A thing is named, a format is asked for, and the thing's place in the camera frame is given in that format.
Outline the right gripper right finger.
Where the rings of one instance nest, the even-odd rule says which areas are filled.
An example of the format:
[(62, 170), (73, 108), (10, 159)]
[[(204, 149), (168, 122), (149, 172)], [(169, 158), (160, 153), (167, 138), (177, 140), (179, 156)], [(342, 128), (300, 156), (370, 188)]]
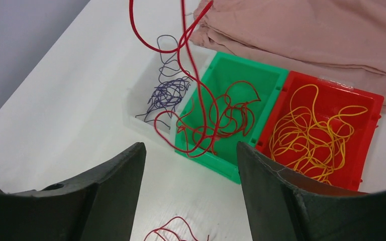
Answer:
[(253, 240), (386, 240), (386, 190), (318, 182), (244, 142), (237, 161)]

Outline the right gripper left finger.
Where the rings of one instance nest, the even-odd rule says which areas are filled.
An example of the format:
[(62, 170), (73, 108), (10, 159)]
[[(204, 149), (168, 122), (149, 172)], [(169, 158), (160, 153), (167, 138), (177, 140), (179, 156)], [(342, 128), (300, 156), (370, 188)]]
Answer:
[(145, 160), (137, 142), (43, 190), (0, 192), (0, 240), (129, 240)]

